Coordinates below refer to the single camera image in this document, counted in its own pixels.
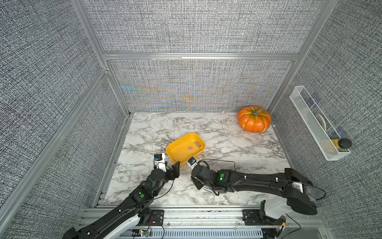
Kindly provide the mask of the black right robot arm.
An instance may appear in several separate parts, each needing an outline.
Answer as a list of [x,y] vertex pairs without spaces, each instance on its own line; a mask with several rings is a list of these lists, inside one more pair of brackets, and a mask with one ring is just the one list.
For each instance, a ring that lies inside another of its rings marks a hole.
[[206,186],[217,196],[241,191],[276,195],[264,203],[264,214],[269,218],[278,219],[290,211],[317,214],[313,183],[292,168],[285,168],[283,173],[248,174],[228,169],[216,172],[197,164],[192,169],[191,178],[197,189]]

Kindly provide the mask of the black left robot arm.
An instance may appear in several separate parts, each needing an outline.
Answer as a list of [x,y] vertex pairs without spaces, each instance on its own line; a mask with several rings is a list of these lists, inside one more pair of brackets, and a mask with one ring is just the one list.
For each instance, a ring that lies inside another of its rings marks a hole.
[[151,210],[150,205],[156,199],[168,181],[174,181],[180,176],[180,162],[171,167],[167,163],[163,171],[156,166],[147,177],[113,210],[97,221],[79,230],[69,229],[63,236],[64,239],[116,239],[123,232],[135,227],[146,219]]

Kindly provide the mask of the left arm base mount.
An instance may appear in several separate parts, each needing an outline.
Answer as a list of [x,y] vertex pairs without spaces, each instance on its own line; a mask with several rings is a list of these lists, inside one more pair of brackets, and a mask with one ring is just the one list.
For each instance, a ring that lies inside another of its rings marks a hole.
[[164,222],[164,210],[146,209],[138,216],[140,217],[140,226],[162,226]]

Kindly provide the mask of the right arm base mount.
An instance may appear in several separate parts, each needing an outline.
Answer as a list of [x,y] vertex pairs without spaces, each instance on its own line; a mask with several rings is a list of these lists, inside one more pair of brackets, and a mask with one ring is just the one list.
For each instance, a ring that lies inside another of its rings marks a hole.
[[283,213],[288,209],[284,201],[263,200],[259,209],[245,209],[242,220],[246,226],[275,226],[277,231],[286,227]]

